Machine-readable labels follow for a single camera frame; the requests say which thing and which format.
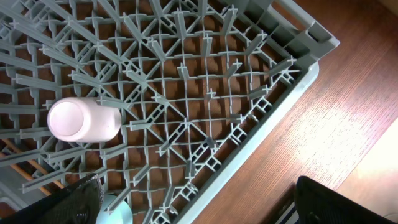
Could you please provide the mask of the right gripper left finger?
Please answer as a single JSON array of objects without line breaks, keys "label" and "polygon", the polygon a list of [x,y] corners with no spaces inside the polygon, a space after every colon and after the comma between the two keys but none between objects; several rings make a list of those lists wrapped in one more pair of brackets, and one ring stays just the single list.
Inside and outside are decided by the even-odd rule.
[{"label": "right gripper left finger", "polygon": [[103,202],[100,177],[90,174],[2,219],[1,224],[95,224]]}]

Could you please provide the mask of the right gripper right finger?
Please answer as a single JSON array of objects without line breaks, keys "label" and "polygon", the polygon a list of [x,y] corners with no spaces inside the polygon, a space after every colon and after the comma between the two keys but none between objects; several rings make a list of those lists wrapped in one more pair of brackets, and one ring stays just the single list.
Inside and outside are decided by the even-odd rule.
[{"label": "right gripper right finger", "polygon": [[394,224],[303,175],[295,186],[294,203],[300,224]]}]

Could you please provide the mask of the blue cup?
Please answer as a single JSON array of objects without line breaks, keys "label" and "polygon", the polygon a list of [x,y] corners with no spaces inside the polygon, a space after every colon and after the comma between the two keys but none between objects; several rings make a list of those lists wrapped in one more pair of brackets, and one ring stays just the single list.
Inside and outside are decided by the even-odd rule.
[{"label": "blue cup", "polygon": [[114,195],[105,195],[100,212],[96,219],[96,224],[132,224],[133,215],[129,205],[122,201],[114,212],[106,211],[110,203],[116,198]]}]

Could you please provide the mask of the pink cup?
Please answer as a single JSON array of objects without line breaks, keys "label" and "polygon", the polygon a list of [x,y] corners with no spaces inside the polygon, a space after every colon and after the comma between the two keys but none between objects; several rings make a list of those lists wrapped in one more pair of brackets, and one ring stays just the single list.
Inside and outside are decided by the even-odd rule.
[{"label": "pink cup", "polygon": [[106,142],[121,129],[121,113],[117,108],[101,106],[96,98],[68,97],[50,108],[47,126],[65,142]]}]

